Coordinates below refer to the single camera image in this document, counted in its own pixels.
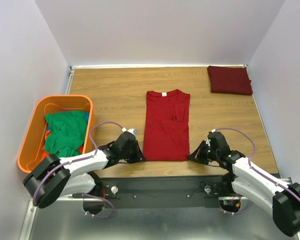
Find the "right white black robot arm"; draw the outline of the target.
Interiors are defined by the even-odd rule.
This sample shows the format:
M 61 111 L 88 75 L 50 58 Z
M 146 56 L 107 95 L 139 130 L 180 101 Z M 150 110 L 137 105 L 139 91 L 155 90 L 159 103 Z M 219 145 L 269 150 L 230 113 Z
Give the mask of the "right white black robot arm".
M 187 158 L 202 165 L 217 162 L 227 170 L 220 183 L 226 195 L 242 195 L 270 214 L 276 227 L 286 236 L 300 232 L 300 184 L 276 178 L 252 162 L 250 156 L 232 150 L 222 129 L 210 131 L 207 140 Z

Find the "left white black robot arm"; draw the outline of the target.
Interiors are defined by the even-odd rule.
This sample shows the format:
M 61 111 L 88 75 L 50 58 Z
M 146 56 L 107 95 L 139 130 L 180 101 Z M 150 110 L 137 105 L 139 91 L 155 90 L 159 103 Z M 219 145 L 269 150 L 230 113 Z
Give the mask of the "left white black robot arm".
M 32 196 L 33 205 L 41 209 L 65 195 L 84 193 L 94 198 L 100 194 L 101 185 L 89 173 L 117 165 L 121 160 L 128 164 L 146 160 L 130 131 L 82 155 L 60 158 L 48 155 L 23 180 L 23 185 Z

